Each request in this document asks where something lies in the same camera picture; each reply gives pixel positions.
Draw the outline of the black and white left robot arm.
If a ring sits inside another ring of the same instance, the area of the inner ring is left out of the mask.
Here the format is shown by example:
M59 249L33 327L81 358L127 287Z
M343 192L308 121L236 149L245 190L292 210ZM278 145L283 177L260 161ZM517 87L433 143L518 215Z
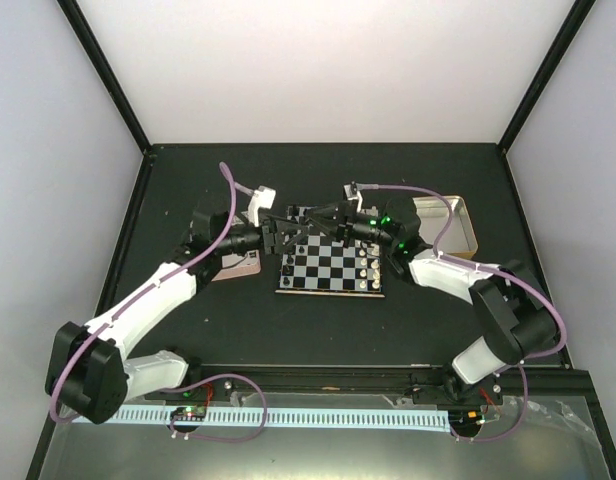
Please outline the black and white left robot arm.
M181 244L143 285L85 324L68 322L57 331L45 381L54 421L64 420L60 405L101 424L126 401L148 393L171 390L181 399L195 397L203 376L181 354L162 350L132 358L131 352L219 274L224 257L251 251L281 255L308 230L300 221L270 214L253 224L235 223L227 212L195 212Z

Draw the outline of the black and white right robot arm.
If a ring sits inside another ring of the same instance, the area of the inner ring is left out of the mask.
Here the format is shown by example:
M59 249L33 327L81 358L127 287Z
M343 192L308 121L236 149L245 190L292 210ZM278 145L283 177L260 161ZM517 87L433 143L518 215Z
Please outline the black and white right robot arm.
M467 402L487 376L544 356L549 341L564 340L563 319L523 264L478 264L442 253L421 236L421 219L410 198L388 201L378 216L358 205L345 200L313 207L306 218L336 241L382 247L396 276L473 308L482 334L447 366L442 388L449 400Z

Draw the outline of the left circuit board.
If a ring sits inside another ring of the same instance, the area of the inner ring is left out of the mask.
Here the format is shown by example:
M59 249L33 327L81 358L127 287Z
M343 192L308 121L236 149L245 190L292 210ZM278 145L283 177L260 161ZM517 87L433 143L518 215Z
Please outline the left circuit board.
M205 406L182 406L175 408L170 414L174 422L202 422L207 413Z

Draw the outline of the circuit board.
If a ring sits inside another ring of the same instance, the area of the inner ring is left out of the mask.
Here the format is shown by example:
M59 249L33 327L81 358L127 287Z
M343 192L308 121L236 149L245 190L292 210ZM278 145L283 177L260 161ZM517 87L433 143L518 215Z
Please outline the circuit board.
M472 425L484 425L498 421L501 418L500 414L482 412L480 410L466 410L466 411L449 411L448 419L449 423L453 427L467 427Z
M175 408L170 414L174 422L202 422L207 413L205 406L182 406Z

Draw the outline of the right circuit board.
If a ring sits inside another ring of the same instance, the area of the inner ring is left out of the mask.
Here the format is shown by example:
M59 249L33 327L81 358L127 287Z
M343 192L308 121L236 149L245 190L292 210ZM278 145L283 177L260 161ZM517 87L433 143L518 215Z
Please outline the right circuit board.
M466 411L449 411L448 419L449 423L453 427L467 427L472 425L484 425L498 421L501 418L500 414L482 412L480 410L466 410Z

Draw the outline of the black and white chessboard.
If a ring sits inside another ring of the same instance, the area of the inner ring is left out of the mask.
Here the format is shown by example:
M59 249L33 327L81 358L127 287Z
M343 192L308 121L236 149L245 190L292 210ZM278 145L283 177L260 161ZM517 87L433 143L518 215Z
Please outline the black and white chessboard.
M297 252L301 245L306 249L305 255L299 255ZM367 256L368 266L365 269L356 266L360 250L364 251ZM288 265L286 262L288 254L294 256L295 263L290 265L292 274L286 276L283 274L283 267ZM379 290L372 288L372 274L375 269L371 268L370 263L373 256L380 257L378 270L381 273L381 288ZM366 292L358 290L361 270L367 271ZM282 284L284 277L291 279L291 286L288 288ZM359 240L354 240L346 246L341 242L332 242L325 236L314 235L310 228L308 236L296 244L291 252L282 256L276 291L288 294L382 298L384 292L381 247Z

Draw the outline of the pink metal tin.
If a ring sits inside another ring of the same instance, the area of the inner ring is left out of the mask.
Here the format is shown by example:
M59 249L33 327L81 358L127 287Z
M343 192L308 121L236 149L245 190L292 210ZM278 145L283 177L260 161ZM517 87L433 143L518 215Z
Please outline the pink metal tin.
M222 257L222 268L213 281L257 275L260 271L261 261L257 250L248 251L243 255L229 254Z

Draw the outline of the gold metal tin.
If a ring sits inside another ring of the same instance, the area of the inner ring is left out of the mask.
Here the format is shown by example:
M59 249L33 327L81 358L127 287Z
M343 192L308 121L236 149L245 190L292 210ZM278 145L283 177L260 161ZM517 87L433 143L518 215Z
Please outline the gold metal tin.
M464 199L460 196L446 196L451 206L448 211L445 204L436 197L414 197L413 203L421 220L420 236L432 244L442 231L448 219L449 228L438 244L438 249L445 254L471 260L478 250L478 241Z

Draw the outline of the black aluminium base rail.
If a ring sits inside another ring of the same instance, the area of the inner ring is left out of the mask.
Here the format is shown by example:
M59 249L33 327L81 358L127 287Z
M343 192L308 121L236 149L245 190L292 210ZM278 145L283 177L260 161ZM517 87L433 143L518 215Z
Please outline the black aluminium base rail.
M591 376L584 370L524 365L489 374L474 385L460 380L449 366L423 367L244 367L197 364L173 387L159 387L160 395L176 389L198 390L212 384L216 393L251 391L251 380L266 393L404 394L419 403L465 405L481 399L486 391L497 400L503 395L521 395L524 388L533 396L583 396L597 394Z

